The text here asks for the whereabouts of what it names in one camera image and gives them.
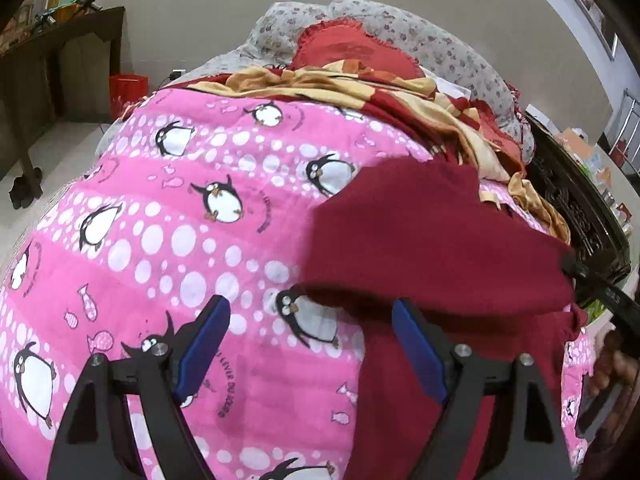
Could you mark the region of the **person's right hand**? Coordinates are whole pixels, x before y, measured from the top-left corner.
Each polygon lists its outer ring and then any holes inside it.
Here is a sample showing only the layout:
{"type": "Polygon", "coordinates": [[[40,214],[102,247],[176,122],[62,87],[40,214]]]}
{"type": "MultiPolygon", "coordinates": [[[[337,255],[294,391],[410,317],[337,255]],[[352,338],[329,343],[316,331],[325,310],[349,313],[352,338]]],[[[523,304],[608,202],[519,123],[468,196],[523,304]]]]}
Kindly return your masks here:
{"type": "Polygon", "coordinates": [[[612,382],[620,382],[626,390],[622,396],[635,401],[639,379],[639,362],[622,352],[623,338],[618,330],[610,330],[603,339],[602,348],[593,365],[589,378],[588,392],[597,396],[612,382]]]}

